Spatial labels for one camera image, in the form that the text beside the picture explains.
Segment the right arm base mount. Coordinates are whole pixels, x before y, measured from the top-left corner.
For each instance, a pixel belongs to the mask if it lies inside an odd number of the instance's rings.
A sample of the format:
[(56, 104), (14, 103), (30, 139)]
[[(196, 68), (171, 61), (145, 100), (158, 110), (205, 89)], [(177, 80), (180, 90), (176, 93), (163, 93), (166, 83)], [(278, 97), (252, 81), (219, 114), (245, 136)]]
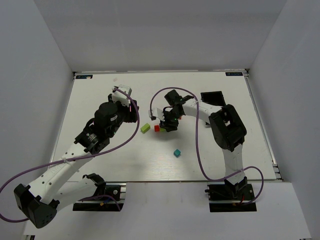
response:
[(256, 212), (256, 203), (253, 187), (247, 184), (236, 196), (227, 191), (224, 184), (209, 184), (204, 192), (208, 196), (209, 210), (211, 213), (241, 213)]

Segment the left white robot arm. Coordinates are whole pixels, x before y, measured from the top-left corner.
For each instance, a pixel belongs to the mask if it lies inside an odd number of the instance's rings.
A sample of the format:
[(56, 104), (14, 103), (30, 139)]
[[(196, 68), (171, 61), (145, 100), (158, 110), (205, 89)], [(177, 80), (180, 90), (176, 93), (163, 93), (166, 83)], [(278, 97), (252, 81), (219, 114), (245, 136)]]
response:
[(115, 88), (61, 159), (46, 165), (47, 170), (37, 179), (14, 189), (18, 208), (37, 229), (48, 225), (66, 206), (103, 195), (106, 183), (95, 173), (85, 174), (72, 188), (64, 184), (94, 157), (106, 154), (104, 149), (122, 123), (139, 124), (139, 108), (130, 92)]

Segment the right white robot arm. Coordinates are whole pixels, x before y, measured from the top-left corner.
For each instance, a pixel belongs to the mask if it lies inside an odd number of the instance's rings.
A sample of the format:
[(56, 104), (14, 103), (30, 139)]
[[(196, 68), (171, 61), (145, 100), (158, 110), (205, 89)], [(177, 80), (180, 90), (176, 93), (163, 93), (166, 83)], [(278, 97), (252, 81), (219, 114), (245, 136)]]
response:
[(221, 91), (202, 92), (200, 101), (192, 95), (185, 97), (176, 90), (169, 91), (165, 100), (171, 107), (160, 113), (160, 127), (167, 132), (178, 129), (182, 116), (198, 117), (209, 124), (213, 138), (222, 149), (225, 179), (223, 180), (227, 195), (236, 198), (241, 195), (248, 180), (243, 172), (242, 150), (247, 130), (236, 109), (226, 104)]

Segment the black plastic bin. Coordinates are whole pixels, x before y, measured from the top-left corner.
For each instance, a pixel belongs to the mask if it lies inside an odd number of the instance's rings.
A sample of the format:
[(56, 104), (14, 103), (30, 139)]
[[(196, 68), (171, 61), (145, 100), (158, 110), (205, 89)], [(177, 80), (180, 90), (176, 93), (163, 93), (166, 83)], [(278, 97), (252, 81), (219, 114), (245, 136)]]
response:
[(213, 106), (224, 107), (226, 105), (222, 91), (201, 92), (201, 100)]

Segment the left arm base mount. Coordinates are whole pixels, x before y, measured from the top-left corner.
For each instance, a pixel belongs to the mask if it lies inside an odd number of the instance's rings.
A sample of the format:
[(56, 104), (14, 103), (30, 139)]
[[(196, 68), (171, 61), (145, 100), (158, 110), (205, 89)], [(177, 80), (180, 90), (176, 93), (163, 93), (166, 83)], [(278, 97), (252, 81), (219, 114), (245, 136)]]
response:
[(73, 204), (74, 212), (120, 212), (126, 198), (125, 183), (107, 183), (93, 197)]

